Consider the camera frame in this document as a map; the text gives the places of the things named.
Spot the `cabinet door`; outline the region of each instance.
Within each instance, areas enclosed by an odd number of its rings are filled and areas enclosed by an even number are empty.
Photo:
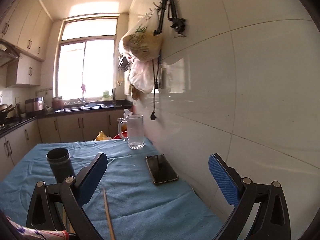
[[[81,125],[85,141],[94,140],[100,131],[109,134],[109,117],[105,111],[82,114]]]
[[[14,166],[5,143],[5,138],[0,138],[0,181],[3,181]]]
[[[58,116],[57,120],[61,142],[76,142],[84,140],[82,134],[81,114]]]
[[[61,142],[58,130],[58,122],[55,117],[41,118],[37,121],[43,143]]]
[[[17,69],[17,84],[30,84],[30,73],[31,73],[31,64],[34,59],[31,57],[20,54],[22,57],[18,61],[18,69]]]
[[[29,151],[24,127],[21,126],[5,136],[9,149],[12,152],[11,159],[16,165]]]
[[[20,0],[18,6],[14,10],[3,39],[13,45],[17,45],[23,24],[36,0]]]
[[[9,23],[9,20],[15,10],[15,8],[18,6],[18,3],[19,3],[20,0],[15,0],[14,3],[10,6],[8,12],[5,14],[2,22],[0,23],[0,38],[2,38],[3,36],[3,33],[6,31],[7,29],[7,25]]]
[[[31,150],[37,144],[42,143],[38,123],[36,120],[25,124],[23,127],[29,150]]]
[[[30,71],[30,85],[40,85],[41,62],[32,59]]]
[[[123,110],[109,111],[109,136],[113,138],[118,134],[118,118],[123,118]]]
[[[35,28],[36,21],[39,17],[41,11],[41,4],[38,0],[33,2],[31,10],[28,13],[28,16],[23,24],[17,47],[28,51],[29,48],[32,48],[33,42],[31,40],[33,29]]]
[[[33,55],[45,59],[46,47],[49,39],[50,30],[52,27],[52,21],[50,20],[47,13],[42,9],[35,28],[32,33],[32,44],[28,52]]]

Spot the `upper cabinet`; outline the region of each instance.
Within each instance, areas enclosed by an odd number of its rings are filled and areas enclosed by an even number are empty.
[[[6,30],[2,38],[7,42],[17,45],[22,27],[27,19],[27,16],[36,0],[20,0],[13,14],[11,15]]]
[[[0,38],[44,60],[51,27],[39,0],[16,0],[0,23]]]
[[[31,45],[28,52],[41,59],[45,59],[51,27],[52,21],[44,9],[42,9],[32,32]]]
[[[41,62],[20,54],[21,59],[8,64],[6,87],[33,87],[40,85]]]

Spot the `jar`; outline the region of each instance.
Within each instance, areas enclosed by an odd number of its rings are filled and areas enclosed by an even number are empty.
[[[62,97],[52,98],[52,108],[54,111],[61,110],[64,108],[64,102]]]

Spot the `white plastic bag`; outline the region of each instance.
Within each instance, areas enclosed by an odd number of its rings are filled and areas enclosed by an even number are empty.
[[[143,62],[159,57],[162,34],[153,36],[157,28],[158,15],[152,11],[122,37],[119,42],[120,54]]]
[[[131,66],[129,82],[136,89],[145,94],[150,94],[154,87],[152,60],[142,62],[135,60]]]

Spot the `power cord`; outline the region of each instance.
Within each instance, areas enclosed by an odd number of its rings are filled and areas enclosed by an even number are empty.
[[[157,75],[155,76],[154,62],[152,60],[153,80],[154,80],[154,84],[155,84],[155,87],[153,89],[153,111],[150,116],[150,119],[152,121],[154,121],[156,119],[156,116],[155,116],[155,108],[156,108],[155,97],[156,97],[156,89],[159,89],[159,84],[158,84],[159,61],[160,61],[160,56],[158,57]]]

